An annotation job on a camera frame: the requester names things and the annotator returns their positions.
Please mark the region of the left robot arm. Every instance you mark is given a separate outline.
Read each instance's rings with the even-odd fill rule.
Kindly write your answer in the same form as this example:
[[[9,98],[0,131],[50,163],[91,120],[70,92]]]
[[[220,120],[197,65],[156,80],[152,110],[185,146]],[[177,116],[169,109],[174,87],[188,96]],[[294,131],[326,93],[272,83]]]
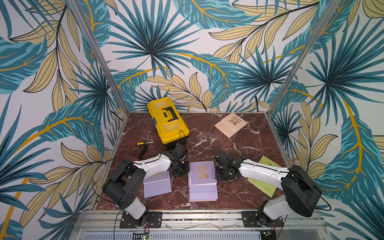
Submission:
[[[103,185],[103,193],[112,200],[139,227],[149,220],[149,211],[139,200],[138,194],[145,179],[160,172],[170,171],[174,177],[185,175],[190,170],[186,160],[188,150],[177,144],[172,150],[142,160],[124,160],[119,163]]]

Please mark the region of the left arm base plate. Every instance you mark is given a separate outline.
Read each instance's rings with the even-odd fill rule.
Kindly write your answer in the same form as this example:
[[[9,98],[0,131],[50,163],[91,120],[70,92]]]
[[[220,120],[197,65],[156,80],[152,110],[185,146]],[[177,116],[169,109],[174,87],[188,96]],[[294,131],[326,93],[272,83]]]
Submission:
[[[124,213],[120,222],[121,229],[150,228],[159,229],[163,220],[162,212],[146,211],[138,220],[130,214]]]

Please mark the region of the red handled tool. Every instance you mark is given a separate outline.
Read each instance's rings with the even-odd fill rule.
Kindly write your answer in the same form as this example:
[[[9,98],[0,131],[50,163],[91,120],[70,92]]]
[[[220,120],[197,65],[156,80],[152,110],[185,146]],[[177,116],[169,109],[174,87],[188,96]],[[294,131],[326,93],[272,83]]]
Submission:
[[[136,161],[141,161],[143,156],[144,156],[144,154],[145,154],[145,152],[148,149],[148,145],[147,144],[140,145],[140,147],[141,147],[141,151],[140,151],[139,155],[137,156]]]

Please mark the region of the pink calendar at back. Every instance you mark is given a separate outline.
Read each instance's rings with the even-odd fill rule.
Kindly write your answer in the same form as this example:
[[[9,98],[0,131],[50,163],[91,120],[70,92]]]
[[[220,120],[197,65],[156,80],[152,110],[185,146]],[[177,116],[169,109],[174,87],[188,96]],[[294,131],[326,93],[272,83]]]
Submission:
[[[231,138],[239,130],[247,125],[247,121],[242,119],[235,113],[231,113],[220,120],[215,127],[222,132],[226,137]]]

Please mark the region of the yellow plastic toolbox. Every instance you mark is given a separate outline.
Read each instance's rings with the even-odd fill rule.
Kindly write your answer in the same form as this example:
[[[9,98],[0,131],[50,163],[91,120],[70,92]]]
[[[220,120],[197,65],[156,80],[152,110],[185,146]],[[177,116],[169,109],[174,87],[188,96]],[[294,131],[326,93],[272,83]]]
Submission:
[[[187,145],[190,131],[170,98],[151,101],[148,103],[148,109],[158,136],[167,150],[173,149],[177,144]]]

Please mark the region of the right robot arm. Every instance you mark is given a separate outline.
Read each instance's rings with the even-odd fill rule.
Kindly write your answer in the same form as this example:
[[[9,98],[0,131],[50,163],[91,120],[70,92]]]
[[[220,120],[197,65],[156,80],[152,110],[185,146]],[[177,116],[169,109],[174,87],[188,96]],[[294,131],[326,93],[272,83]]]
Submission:
[[[216,168],[218,181],[251,178],[284,192],[278,198],[265,201],[257,210],[254,221],[263,227],[268,227],[280,217],[292,213],[311,217],[322,196],[320,187],[297,165],[290,168],[273,167],[243,157],[234,159],[224,151],[216,154],[215,161],[219,165]]]

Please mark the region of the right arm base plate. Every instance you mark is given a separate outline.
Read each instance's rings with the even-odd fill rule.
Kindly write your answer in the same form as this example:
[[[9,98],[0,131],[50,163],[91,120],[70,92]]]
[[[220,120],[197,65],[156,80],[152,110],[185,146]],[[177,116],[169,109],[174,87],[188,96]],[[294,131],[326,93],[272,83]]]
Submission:
[[[277,228],[284,226],[282,217],[272,220],[261,211],[243,211],[241,215],[245,228]]]

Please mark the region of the yellow black screwdriver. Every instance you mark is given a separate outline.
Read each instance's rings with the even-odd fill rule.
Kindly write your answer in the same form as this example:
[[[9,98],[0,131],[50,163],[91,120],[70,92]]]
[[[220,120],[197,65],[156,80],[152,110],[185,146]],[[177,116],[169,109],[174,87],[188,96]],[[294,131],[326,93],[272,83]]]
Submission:
[[[147,146],[147,145],[150,145],[153,143],[154,143],[154,141],[139,142],[139,143],[137,143],[137,147]]]

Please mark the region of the purple calendar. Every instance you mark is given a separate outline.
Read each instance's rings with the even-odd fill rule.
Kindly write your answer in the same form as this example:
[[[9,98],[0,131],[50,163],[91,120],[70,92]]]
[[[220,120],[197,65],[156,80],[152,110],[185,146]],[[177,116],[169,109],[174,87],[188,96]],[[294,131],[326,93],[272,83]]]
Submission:
[[[144,180],[144,198],[151,198],[171,192],[169,171],[157,173]]]
[[[218,193],[214,161],[190,162],[188,180],[189,195],[201,192]]]
[[[217,199],[218,199],[217,192],[191,193],[189,195],[190,202],[210,202],[210,201],[217,201]]]

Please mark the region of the green calendar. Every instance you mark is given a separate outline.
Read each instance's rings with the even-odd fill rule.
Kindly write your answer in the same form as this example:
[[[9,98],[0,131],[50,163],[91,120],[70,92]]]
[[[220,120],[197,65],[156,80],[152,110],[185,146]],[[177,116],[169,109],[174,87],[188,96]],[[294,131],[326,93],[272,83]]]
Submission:
[[[273,162],[272,160],[270,160],[266,156],[261,157],[261,159],[259,160],[259,164],[281,168],[280,165]],[[275,191],[277,189],[277,187],[275,187],[271,184],[268,184],[268,183],[265,183],[265,182],[262,182],[262,181],[259,181],[256,179],[248,178],[247,180],[248,180],[248,182],[250,182],[252,185],[254,185],[256,188],[261,190],[263,193],[265,193],[270,198],[273,197],[273,195],[275,194]]]

